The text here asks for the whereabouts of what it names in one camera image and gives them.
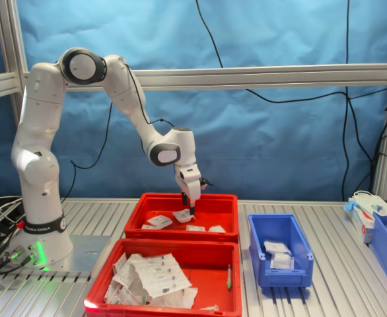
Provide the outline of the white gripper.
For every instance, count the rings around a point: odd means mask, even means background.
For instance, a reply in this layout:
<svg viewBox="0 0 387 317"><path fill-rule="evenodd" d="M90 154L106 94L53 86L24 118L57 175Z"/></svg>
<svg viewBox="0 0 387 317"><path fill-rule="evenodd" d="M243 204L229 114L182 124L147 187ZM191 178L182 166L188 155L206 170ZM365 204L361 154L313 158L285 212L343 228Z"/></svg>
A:
<svg viewBox="0 0 387 317"><path fill-rule="evenodd" d="M179 179L182 205L186 206L186 196L190 200L190 215L195 215L195 201L201 196L201 178L193 180Z"/></svg>

